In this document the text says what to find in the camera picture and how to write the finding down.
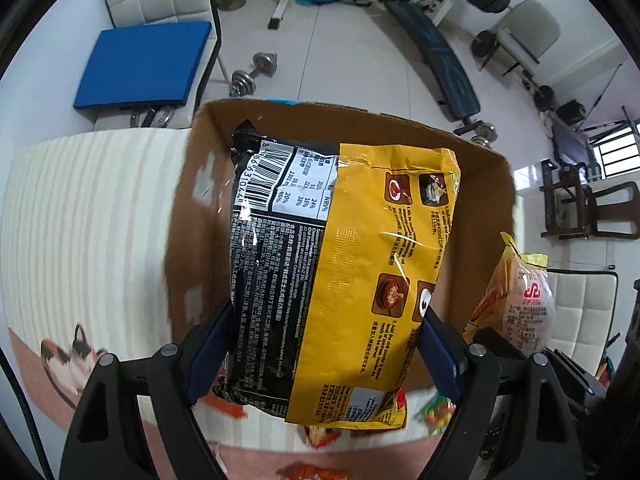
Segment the colourful candy bag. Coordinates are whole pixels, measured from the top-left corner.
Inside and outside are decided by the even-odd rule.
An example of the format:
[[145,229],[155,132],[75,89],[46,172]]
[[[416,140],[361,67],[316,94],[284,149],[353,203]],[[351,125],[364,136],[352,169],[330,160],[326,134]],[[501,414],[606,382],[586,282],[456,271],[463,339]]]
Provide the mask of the colourful candy bag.
[[418,421],[422,422],[428,434],[442,434],[448,427],[456,406],[449,398],[436,392],[420,409]]

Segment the yellow clear snack bag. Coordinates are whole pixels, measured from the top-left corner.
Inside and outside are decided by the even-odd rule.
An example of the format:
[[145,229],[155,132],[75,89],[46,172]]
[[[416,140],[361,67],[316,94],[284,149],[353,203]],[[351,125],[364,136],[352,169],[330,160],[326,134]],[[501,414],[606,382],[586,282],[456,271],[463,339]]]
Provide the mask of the yellow clear snack bag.
[[555,303],[548,278],[548,256],[519,252],[513,237],[501,232],[503,253],[483,299],[463,330],[466,342],[492,328],[528,358],[549,343]]

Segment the yellow black noodle packet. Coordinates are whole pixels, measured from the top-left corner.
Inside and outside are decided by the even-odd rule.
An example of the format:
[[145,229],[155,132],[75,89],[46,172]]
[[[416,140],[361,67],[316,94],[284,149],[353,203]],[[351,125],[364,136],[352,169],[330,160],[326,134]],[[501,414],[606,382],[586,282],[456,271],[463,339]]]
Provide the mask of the yellow black noodle packet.
[[458,198],[448,148],[232,134],[238,338],[216,393],[293,424],[401,427]]

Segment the orange snack packet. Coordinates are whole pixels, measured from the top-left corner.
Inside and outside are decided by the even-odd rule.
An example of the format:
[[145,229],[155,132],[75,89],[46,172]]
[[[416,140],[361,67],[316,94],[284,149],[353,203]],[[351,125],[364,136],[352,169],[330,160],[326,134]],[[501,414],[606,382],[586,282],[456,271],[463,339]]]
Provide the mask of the orange snack packet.
[[221,399],[220,396],[216,396],[213,392],[207,393],[206,396],[201,398],[201,401],[210,408],[213,408],[215,411],[234,420],[247,418],[247,412],[244,410],[243,405]]

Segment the yellow panda crisps bag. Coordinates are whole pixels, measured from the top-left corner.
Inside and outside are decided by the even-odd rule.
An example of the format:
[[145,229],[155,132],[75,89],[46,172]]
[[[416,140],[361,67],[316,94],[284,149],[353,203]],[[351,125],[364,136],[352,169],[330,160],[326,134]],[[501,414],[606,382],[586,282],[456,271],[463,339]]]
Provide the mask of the yellow panda crisps bag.
[[349,474],[314,465],[295,463],[277,471],[280,479],[286,480],[348,480]]

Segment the orange panda snack bag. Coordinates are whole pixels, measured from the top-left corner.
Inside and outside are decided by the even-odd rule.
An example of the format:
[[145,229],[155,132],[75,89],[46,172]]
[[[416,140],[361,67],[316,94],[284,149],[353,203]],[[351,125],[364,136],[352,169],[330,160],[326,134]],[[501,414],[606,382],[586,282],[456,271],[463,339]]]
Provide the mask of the orange panda snack bag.
[[341,429],[318,426],[303,426],[306,445],[311,448],[325,448],[342,435]]

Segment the white quilted chair right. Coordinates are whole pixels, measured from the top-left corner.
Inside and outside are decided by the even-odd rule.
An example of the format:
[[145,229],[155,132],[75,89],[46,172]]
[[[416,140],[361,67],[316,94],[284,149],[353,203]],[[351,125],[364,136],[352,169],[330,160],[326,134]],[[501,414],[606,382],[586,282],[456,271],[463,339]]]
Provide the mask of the white quilted chair right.
[[550,350],[560,350],[591,375],[597,374],[610,341],[618,276],[613,271],[549,269],[555,304]]

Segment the cardboard milk box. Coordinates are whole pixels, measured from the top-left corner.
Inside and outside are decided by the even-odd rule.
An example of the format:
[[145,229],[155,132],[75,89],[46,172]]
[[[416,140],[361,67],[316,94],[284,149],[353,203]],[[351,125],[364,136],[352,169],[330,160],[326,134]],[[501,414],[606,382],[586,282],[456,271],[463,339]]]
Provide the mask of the cardboard milk box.
[[513,226],[506,160],[403,119],[219,101],[186,141],[165,256],[191,399],[384,394],[422,312],[461,327]]

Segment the dark wooden chair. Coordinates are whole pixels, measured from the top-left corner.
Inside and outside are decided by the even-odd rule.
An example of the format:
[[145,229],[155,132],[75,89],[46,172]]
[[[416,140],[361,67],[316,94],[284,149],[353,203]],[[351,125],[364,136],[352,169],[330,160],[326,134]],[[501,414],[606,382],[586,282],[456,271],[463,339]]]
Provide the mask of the dark wooden chair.
[[[626,181],[595,191],[580,182],[580,170],[587,166],[556,166],[550,159],[540,163],[544,194],[544,230],[542,238],[612,238],[638,240],[639,188],[636,182]],[[561,206],[575,207],[574,226],[562,226]]]

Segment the striped cat table mat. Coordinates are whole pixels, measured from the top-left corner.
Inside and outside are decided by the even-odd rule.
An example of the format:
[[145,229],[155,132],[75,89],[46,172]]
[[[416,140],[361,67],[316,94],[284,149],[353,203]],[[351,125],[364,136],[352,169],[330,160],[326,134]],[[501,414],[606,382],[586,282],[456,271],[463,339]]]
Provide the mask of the striped cat table mat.
[[[280,140],[454,151],[461,184],[432,305],[465,323],[499,259],[499,235],[513,226],[501,155],[414,122],[257,128]],[[170,281],[190,281],[180,313],[203,312],[219,154],[209,127],[79,133],[16,152],[1,216],[2,298],[29,399],[60,428],[70,428],[101,350],[144,358],[171,340]]]

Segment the chrome dumbbell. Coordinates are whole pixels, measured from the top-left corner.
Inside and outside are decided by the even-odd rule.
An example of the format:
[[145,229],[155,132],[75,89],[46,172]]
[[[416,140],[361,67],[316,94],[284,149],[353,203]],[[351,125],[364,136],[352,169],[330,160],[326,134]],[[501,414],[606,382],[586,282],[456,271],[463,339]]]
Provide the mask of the chrome dumbbell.
[[498,139],[495,126],[484,120],[465,120],[462,126],[454,129],[454,134],[483,148],[491,148]]
[[250,72],[245,70],[235,70],[231,76],[229,96],[232,98],[242,98],[252,96],[257,88],[256,78],[258,76],[272,77],[277,73],[278,55],[277,53],[257,52],[253,56],[253,69]]

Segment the black floor speaker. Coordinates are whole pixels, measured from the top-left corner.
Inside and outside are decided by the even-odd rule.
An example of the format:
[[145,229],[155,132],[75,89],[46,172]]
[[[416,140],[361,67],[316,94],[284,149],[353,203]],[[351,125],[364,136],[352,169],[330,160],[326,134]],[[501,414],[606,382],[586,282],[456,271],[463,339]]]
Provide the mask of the black floor speaker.
[[565,125],[571,127],[581,124],[587,116],[587,111],[581,102],[571,100],[561,105],[556,114]]

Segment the grey padded chair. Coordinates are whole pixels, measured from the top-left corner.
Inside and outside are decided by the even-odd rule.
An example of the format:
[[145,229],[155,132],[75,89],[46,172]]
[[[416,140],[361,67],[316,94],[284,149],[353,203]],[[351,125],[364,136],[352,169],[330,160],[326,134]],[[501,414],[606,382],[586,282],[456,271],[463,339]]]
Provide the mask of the grey padded chair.
[[561,27],[545,6],[524,0],[500,18],[492,29],[479,32],[472,40],[471,52],[481,58],[484,68],[500,50],[512,58],[503,76],[521,67],[532,76],[541,57],[560,39]]

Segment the blue seat cushion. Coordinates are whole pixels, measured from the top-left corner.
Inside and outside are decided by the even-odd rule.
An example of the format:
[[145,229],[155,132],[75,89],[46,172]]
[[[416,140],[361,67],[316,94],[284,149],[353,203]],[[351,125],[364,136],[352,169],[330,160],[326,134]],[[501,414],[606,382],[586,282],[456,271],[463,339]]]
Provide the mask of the blue seat cushion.
[[188,102],[212,24],[136,25],[100,33],[74,107],[133,107]]

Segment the black sit-up bench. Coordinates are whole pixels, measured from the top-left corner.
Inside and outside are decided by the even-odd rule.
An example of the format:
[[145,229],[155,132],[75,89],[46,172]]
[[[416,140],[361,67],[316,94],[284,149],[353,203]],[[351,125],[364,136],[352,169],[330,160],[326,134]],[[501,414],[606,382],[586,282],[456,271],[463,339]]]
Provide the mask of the black sit-up bench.
[[472,124],[480,112],[480,101],[454,50],[423,10],[423,0],[378,0],[398,21],[420,51],[433,73],[451,116],[463,125]]

